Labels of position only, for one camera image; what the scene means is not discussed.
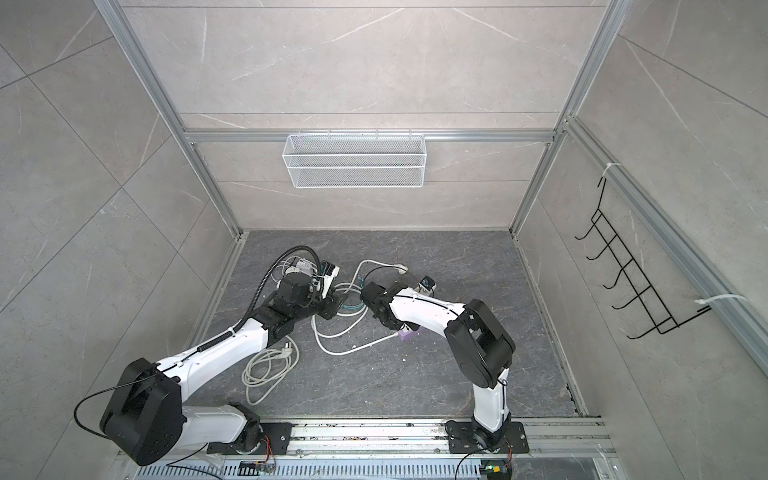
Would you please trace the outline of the white charger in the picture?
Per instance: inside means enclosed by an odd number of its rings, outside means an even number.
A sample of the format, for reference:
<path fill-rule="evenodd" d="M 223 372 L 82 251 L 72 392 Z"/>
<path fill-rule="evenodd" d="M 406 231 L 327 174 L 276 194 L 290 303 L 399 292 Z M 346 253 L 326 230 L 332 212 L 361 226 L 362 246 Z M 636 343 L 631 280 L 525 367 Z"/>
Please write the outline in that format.
<path fill-rule="evenodd" d="M 286 260 L 284 273 L 288 274 L 296 272 L 312 276 L 316 273 L 316 266 L 312 261 L 308 259 L 299 256 L 293 256 Z"/>

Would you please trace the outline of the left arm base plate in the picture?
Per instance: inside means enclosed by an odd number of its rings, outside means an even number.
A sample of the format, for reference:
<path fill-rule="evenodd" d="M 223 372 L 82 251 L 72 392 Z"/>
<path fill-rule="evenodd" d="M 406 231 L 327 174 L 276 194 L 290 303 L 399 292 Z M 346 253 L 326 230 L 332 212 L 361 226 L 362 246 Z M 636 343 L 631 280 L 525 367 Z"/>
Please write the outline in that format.
<path fill-rule="evenodd" d="M 285 455 L 291 439 L 293 425 L 288 422 L 268 422 L 248 425 L 234 443 L 214 442 L 207 447 L 208 454 L 223 455 Z"/>

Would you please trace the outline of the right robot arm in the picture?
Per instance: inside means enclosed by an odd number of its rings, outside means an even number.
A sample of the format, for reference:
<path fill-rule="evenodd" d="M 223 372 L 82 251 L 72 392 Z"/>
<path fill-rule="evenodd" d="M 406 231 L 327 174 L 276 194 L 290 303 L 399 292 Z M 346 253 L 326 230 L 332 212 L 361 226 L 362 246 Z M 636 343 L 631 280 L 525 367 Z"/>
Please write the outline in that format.
<path fill-rule="evenodd" d="M 425 328 L 445 338 L 459 370 L 473 384 L 470 437 L 476 447 L 496 451 L 511 425 L 507 406 L 509 368 L 516 346 L 490 308 L 480 300 L 452 303 L 400 283 L 370 283 L 361 299 L 374 318 L 391 329 Z"/>

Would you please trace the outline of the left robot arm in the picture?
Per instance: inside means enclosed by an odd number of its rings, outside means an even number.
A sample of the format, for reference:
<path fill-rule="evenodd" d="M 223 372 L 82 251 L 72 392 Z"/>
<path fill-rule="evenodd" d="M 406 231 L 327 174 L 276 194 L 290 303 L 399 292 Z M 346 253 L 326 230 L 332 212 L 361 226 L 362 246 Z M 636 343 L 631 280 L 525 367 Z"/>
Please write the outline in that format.
<path fill-rule="evenodd" d="M 307 267 L 295 266 L 267 297 L 256 293 L 245 314 L 217 336 L 181 353 L 150 362 L 139 358 L 122 372 L 91 435 L 111 441 L 140 466 L 150 465 L 184 447 L 220 444 L 249 454 L 263 444 L 259 416 L 241 404 L 189 407 L 189 397 L 246 357 L 285 342 L 297 322 L 312 316 L 333 317 L 344 298 L 331 287 L 338 266 L 314 249 L 295 246 L 275 266 L 298 252 Z"/>

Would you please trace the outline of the purple power strip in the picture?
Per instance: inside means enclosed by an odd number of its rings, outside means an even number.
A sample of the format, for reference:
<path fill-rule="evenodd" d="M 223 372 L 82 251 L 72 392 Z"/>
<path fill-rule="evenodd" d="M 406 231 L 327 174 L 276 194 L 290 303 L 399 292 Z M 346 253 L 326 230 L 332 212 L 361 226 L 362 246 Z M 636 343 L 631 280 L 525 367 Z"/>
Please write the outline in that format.
<path fill-rule="evenodd" d="M 405 327 L 397 332 L 398 339 L 401 342 L 409 342 L 411 340 L 414 340 L 418 337 L 419 331 L 418 330 L 412 330 L 409 327 Z"/>

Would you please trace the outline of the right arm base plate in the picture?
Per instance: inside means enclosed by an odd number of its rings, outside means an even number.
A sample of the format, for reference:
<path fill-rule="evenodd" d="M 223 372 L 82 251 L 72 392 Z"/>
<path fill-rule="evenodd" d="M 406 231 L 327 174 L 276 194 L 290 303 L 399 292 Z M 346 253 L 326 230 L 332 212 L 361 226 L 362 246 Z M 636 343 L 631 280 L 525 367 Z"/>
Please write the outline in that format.
<path fill-rule="evenodd" d="M 453 454 L 480 452 L 527 454 L 530 447 L 521 422 L 505 421 L 501 428 L 490 432 L 474 421 L 449 420 L 444 424 L 449 451 Z"/>

